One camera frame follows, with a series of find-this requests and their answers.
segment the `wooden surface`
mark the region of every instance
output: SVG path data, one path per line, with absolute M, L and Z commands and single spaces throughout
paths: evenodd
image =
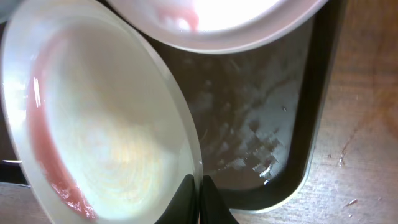
M 241 224 L 397 223 L 397 37 L 398 1 L 349 1 L 308 180 Z M 1 184 L 0 223 L 49 221 L 30 189 Z

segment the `dark metal tray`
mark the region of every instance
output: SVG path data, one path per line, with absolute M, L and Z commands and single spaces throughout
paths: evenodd
M 181 88 L 204 174 L 229 208 L 265 212 L 303 185 L 344 8 L 345 1 L 330 0 L 285 37 L 237 54 L 195 54 L 145 36 Z M 8 155 L 12 148 L 4 121 L 0 125 L 7 139 L 0 155 Z M 0 171 L 0 181 L 25 184 L 18 166 L 0 162 Z

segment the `ceramic dish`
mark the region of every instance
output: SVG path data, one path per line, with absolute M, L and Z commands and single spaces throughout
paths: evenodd
M 153 48 L 94 0 L 25 1 L 2 43 L 4 112 L 53 223 L 154 223 L 187 174 L 197 134 Z
M 292 31 L 327 0 L 108 0 L 134 27 L 204 54 L 254 49 Z

